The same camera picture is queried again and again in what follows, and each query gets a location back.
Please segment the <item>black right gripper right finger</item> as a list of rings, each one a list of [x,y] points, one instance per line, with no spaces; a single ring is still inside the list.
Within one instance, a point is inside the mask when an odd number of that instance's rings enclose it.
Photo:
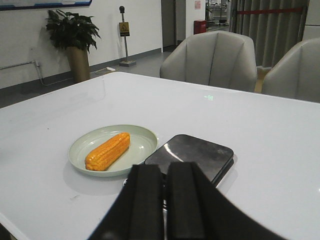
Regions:
[[[224,197],[194,162],[173,162],[166,176],[169,240],[280,240]]]

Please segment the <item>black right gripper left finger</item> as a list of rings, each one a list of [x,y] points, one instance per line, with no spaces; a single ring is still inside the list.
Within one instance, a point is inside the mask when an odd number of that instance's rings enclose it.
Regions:
[[[157,165],[133,165],[91,240],[163,240],[163,179]]]

